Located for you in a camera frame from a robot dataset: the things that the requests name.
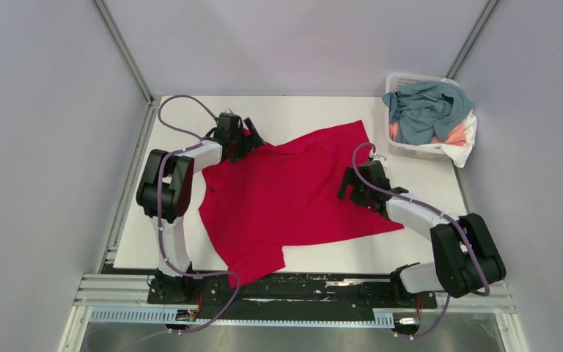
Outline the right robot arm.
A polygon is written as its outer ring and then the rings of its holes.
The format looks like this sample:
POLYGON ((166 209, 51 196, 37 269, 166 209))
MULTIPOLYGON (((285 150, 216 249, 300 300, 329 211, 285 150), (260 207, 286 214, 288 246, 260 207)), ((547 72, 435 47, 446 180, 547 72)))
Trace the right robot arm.
POLYGON ((443 292, 453 298, 486 296, 507 270, 485 220, 477 213, 443 212, 407 189, 391 187, 382 162, 370 160, 343 173, 338 198, 349 198, 386 220, 423 235, 433 259, 410 263, 391 272, 391 300, 407 306, 419 293, 443 292))

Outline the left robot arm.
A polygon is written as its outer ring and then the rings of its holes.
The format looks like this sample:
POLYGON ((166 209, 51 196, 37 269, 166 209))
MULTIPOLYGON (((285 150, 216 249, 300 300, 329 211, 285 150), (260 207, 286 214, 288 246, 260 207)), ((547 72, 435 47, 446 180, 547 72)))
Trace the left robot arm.
POLYGON ((251 119, 224 112, 216 126, 195 145, 173 152, 154 149, 148 155, 136 191, 136 203, 149 218, 158 244, 158 269, 153 288, 178 304, 195 293, 192 262, 185 244, 184 216, 191 204, 195 174, 204 169, 244 159, 264 145, 251 119))

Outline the red t-shirt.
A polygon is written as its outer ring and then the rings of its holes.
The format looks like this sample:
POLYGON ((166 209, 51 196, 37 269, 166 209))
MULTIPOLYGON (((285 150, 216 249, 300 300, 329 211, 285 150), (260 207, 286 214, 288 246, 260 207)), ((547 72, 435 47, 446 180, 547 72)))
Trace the red t-shirt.
POLYGON ((202 171, 199 215, 230 271, 231 287, 285 266, 285 246, 346 241, 401 229, 367 208, 338 198, 352 162, 367 160, 360 121, 320 129, 280 145, 266 144, 236 163, 202 171))

